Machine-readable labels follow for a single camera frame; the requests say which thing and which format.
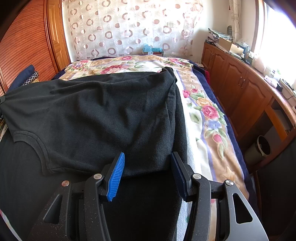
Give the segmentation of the patterned yellow folded garment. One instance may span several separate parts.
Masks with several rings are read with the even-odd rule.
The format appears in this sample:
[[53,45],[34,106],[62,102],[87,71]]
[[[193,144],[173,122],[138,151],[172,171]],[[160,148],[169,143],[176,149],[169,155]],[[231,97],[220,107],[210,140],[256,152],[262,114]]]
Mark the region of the patterned yellow folded garment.
[[25,80],[22,86],[36,82],[39,82],[39,73],[37,71],[35,71],[27,80]]

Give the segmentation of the window with wooden frame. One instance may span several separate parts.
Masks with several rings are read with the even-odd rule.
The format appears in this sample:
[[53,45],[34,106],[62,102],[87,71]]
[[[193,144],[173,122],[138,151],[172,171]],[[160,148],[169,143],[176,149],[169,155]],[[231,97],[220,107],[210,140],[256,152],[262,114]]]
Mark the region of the window with wooden frame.
[[259,3],[255,57],[295,88],[295,26],[283,12],[265,1]]

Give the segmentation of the wooden side cabinet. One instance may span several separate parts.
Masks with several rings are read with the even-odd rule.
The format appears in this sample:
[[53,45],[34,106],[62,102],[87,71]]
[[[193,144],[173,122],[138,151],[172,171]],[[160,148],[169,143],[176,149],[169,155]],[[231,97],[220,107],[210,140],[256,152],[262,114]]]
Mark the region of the wooden side cabinet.
[[253,166],[278,156],[295,138],[295,113],[288,101],[251,66],[207,42],[201,63],[210,74],[210,87],[243,154],[259,136],[264,136],[271,154]]

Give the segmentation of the beige window drape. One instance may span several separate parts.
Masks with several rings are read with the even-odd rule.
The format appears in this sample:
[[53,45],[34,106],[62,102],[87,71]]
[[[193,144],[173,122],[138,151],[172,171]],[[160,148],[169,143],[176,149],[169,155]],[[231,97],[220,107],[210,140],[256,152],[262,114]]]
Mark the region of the beige window drape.
[[241,0],[229,0],[231,21],[232,21],[232,35],[234,42],[241,39],[241,12],[242,3]]

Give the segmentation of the blue tissue pack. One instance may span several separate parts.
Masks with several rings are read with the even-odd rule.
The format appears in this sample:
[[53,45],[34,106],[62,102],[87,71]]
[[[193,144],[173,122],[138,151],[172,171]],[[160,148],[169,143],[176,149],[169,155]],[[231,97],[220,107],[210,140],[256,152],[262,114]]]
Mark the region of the blue tissue pack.
[[148,44],[144,44],[142,48],[143,55],[159,55],[163,56],[163,49],[162,48],[155,48]]

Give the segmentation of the circle patterned sheer curtain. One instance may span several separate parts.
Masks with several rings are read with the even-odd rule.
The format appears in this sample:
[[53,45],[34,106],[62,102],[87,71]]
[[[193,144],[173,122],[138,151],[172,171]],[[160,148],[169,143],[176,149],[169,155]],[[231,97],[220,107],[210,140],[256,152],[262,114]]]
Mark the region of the circle patterned sheer curtain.
[[188,57],[202,11],[202,1],[62,1],[70,59],[138,55],[144,47]]

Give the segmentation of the black printed t-shirt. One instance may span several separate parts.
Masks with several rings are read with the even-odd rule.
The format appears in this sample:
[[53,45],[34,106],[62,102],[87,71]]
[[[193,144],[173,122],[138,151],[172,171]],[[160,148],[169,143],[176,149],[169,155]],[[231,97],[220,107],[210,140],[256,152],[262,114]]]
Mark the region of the black printed t-shirt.
[[125,154],[104,210],[112,240],[173,240],[181,199],[171,153],[187,159],[185,120],[170,67],[55,79],[1,97],[1,211],[26,240],[64,180],[81,182]]

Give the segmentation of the floral quilt blanket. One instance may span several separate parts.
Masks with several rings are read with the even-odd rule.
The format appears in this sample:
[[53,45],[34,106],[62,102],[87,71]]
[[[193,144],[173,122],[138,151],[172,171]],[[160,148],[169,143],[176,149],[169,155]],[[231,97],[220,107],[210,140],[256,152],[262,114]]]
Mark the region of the floral quilt blanket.
[[68,81],[92,75],[160,72],[164,67],[172,68],[177,78],[185,115],[188,164],[209,180],[234,181],[250,201],[256,195],[232,127],[195,64],[155,55],[97,58],[75,61],[55,78]]

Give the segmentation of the navy folded garment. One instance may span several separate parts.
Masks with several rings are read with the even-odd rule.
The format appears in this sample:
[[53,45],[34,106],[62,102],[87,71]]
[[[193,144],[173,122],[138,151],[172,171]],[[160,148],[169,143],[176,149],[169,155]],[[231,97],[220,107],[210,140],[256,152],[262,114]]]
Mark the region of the navy folded garment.
[[7,90],[7,93],[11,90],[16,89],[17,87],[20,87],[22,84],[25,83],[25,81],[31,77],[35,72],[35,68],[33,65],[27,66],[23,71],[21,71],[18,76],[15,78],[15,80],[12,82],[10,87]]

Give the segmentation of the dark waste bin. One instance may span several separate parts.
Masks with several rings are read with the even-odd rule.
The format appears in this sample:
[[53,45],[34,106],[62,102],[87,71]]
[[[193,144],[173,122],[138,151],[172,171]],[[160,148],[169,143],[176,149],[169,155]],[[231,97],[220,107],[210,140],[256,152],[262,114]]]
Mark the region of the dark waste bin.
[[259,136],[255,143],[245,152],[246,163],[253,166],[271,154],[269,142],[264,136]]

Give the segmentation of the cardboard box on cabinet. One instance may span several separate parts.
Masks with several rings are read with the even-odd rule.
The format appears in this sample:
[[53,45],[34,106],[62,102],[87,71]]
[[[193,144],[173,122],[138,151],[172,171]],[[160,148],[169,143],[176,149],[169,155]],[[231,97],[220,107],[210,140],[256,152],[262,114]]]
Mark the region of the cardboard box on cabinet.
[[238,54],[239,56],[241,56],[241,54],[244,51],[243,48],[239,47],[236,44],[233,44],[231,41],[226,40],[224,38],[219,38],[218,45],[221,46],[226,51],[230,53]]

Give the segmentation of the wooden louvered wardrobe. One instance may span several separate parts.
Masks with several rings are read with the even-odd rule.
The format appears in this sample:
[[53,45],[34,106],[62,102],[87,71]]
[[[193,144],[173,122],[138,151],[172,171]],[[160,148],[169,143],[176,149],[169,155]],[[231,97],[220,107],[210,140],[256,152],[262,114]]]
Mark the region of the wooden louvered wardrobe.
[[33,65],[47,81],[70,64],[63,1],[1,1],[1,94]]

